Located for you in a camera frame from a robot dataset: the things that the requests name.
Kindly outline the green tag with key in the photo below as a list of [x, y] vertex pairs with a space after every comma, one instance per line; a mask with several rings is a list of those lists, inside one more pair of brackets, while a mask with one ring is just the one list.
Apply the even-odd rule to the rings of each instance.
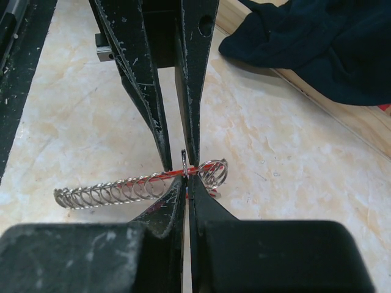
[[188, 178], [189, 175], [188, 175], [187, 155], [185, 149], [181, 150], [181, 161], [182, 161], [183, 176], [185, 178]]

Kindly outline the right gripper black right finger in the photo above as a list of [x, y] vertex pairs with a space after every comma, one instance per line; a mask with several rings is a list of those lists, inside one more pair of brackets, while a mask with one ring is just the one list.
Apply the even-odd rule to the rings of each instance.
[[351, 233], [328, 220], [240, 220], [189, 177], [194, 292], [374, 292]]

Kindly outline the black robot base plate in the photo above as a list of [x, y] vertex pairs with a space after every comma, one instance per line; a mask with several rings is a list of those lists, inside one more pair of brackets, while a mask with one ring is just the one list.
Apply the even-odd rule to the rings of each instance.
[[56, 6], [57, 1], [29, 1], [1, 73], [1, 176]]

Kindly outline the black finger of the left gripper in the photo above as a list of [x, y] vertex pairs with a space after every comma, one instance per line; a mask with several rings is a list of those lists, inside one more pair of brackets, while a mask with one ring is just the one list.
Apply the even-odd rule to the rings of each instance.
[[169, 133], [140, 1], [91, 1], [114, 55], [122, 85], [151, 130], [165, 171], [171, 171]]
[[178, 1], [175, 11], [175, 85], [189, 163], [200, 162], [200, 103], [218, 1]]

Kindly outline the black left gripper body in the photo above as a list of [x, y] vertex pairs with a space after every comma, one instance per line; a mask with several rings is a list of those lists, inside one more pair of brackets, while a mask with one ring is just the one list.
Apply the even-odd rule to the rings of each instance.
[[155, 68], [174, 66], [174, 38], [180, 1], [95, 1], [100, 34], [111, 49], [118, 69], [143, 63], [149, 56]]

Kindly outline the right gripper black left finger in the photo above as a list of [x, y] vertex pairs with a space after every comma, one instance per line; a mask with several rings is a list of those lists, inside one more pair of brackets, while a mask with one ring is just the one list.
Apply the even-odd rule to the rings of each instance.
[[23, 224], [1, 237], [2, 292], [181, 292], [186, 180], [128, 223]]

